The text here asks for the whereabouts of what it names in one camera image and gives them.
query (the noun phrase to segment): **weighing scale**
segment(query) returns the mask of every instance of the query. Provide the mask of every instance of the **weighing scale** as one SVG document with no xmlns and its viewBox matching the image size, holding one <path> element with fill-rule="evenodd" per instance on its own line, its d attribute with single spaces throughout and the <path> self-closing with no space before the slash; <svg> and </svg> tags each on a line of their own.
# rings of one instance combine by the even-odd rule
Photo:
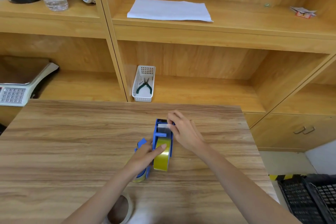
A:
<svg viewBox="0 0 336 224">
<path fill-rule="evenodd" d="M 58 69 L 44 58 L 0 56 L 0 105 L 25 106 Z"/>
</svg>

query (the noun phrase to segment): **wooden table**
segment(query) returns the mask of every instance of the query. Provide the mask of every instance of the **wooden table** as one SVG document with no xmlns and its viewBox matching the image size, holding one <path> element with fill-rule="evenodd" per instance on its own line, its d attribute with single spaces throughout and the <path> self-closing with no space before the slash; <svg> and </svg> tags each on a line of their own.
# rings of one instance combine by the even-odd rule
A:
<svg viewBox="0 0 336 224">
<path fill-rule="evenodd" d="M 0 223 L 59 223 L 179 109 L 204 139 L 276 198 L 236 106 L 31 100 L 0 137 Z M 129 223 L 246 223 L 208 167 L 174 142 L 168 172 L 130 183 Z"/>
</svg>

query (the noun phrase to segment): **metal handle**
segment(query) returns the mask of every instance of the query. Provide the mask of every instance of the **metal handle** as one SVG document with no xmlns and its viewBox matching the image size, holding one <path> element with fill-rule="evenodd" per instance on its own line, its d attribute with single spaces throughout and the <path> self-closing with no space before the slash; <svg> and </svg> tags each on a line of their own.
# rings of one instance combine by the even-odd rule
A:
<svg viewBox="0 0 336 224">
<path fill-rule="evenodd" d="M 301 130 L 294 131 L 293 133 L 297 135 L 297 134 L 300 134 L 301 132 L 303 132 L 305 130 L 306 130 L 306 127 L 303 127 Z"/>
<path fill-rule="evenodd" d="M 303 133 L 304 135 L 307 135 L 307 134 L 309 134 L 309 133 L 311 133 L 311 132 L 313 132 L 313 131 L 315 131 L 315 127 L 313 126 L 313 129 L 312 130 L 310 130 L 310 131 L 308 131 L 307 133 Z"/>
</svg>

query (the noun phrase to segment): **beige floor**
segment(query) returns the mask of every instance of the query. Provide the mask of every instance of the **beige floor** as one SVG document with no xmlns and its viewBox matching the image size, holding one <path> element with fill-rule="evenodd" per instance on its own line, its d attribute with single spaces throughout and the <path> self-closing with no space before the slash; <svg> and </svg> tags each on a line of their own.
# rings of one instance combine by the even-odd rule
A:
<svg viewBox="0 0 336 224">
<path fill-rule="evenodd" d="M 304 153 L 261 151 L 261 158 L 269 175 L 315 174 L 316 171 Z M 278 183 L 272 181 L 280 204 L 288 209 Z"/>
</svg>

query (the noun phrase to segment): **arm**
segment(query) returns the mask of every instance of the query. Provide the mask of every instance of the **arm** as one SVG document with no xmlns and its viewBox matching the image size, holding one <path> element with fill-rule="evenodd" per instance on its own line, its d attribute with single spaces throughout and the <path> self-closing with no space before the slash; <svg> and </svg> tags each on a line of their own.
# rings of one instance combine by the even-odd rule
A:
<svg viewBox="0 0 336 224">
<path fill-rule="evenodd" d="M 212 149 L 204 141 L 193 121 L 185 118 L 179 111 L 173 111 L 168 114 L 168 123 L 176 140 L 199 156 L 214 172 L 248 223 L 301 223 L 219 152 Z"/>
<path fill-rule="evenodd" d="M 142 145 L 122 169 L 62 224 L 101 224 L 127 184 L 161 154 L 166 146 L 161 145 L 152 151 L 152 142 Z"/>
</svg>

